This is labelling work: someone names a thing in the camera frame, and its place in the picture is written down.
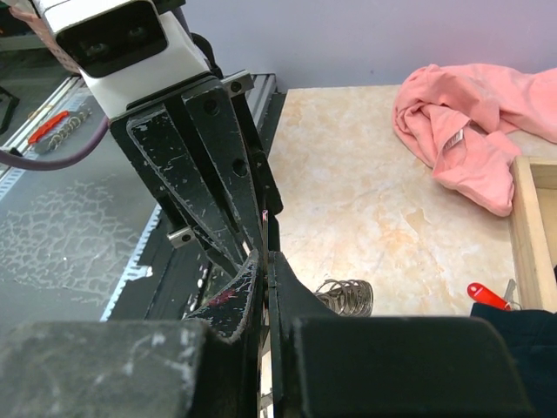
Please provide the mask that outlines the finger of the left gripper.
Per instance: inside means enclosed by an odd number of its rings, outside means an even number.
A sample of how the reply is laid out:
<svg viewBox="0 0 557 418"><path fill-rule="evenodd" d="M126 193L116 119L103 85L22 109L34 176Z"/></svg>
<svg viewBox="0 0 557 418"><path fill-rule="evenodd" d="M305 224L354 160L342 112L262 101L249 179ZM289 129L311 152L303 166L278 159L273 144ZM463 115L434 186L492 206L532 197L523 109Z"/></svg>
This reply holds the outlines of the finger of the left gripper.
<svg viewBox="0 0 557 418"><path fill-rule="evenodd" d="M185 109L224 188L224 197L243 241L263 247L252 175L240 126L224 88L199 86L182 94Z"/></svg>
<svg viewBox="0 0 557 418"><path fill-rule="evenodd" d="M197 168L178 128L166 110L148 111L130 117L126 132L147 164L186 217L199 241L232 266L240 267L244 250L230 231L230 223L218 209L207 181Z"/></svg>

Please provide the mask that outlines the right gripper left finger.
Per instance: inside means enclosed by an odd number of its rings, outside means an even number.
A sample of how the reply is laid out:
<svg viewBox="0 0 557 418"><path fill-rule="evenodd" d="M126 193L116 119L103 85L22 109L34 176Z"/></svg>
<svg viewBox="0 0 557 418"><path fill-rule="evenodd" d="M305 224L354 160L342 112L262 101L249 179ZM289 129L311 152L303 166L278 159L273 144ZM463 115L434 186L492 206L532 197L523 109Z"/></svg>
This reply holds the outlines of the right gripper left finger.
<svg viewBox="0 0 557 418"><path fill-rule="evenodd" d="M189 316L204 331L189 417L257 417L261 362L261 266L252 251L236 277Z"/></svg>

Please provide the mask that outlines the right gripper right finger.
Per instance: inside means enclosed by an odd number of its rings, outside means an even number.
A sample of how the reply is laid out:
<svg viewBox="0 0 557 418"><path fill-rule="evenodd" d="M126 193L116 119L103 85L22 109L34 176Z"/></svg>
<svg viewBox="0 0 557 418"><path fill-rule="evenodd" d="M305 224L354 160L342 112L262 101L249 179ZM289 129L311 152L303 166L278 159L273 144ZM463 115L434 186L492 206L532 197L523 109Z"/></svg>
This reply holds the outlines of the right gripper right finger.
<svg viewBox="0 0 557 418"><path fill-rule="evenodd" d="M276 417L342 417L346 378L343 319L296 277L281 252L269 270L273 412Z"/></svg>

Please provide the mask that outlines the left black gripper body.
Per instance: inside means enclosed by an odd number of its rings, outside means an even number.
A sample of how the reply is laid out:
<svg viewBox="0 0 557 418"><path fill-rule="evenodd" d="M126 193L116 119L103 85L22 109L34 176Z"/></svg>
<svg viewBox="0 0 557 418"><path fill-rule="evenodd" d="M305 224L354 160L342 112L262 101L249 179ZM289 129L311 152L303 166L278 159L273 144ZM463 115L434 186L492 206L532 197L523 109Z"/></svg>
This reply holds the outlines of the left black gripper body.
<svg viewBox="0 0 557 418"><path fill-rule="evenodd" d="M283 203L268 162L265 143L258 132L258 127L253 120L246 98L247 94L254 87L250 73L241 71L228 78L218 79L215 75L206 72L152 94L129 105L123 115L113 119L111 121L111 134L131 162L145 187L163 208L171 223L172 230L189 227L186 217L178 210L176 201L163 186L161 179L155 174L154 169L147 164L145 157L142 156L139 149L133 144L125 128L127 120L139 113L158 110L168 111L188 151L193 156L197 168L207 181L210 192L217 202L218 209L224 214L225 220L230 223L230 231L233 237L238 240L241 247L250 247L243 241L232 213L226 204L224 188L182 100L184 92L196 89L199 86L207 87L209 85L224 88L232 102L232 108L237 117L244 141L250 174L252 175L258 215L261 221L263 246L278 248L280 246L280 238L279 223L276 217L282 212Z"/></svg>

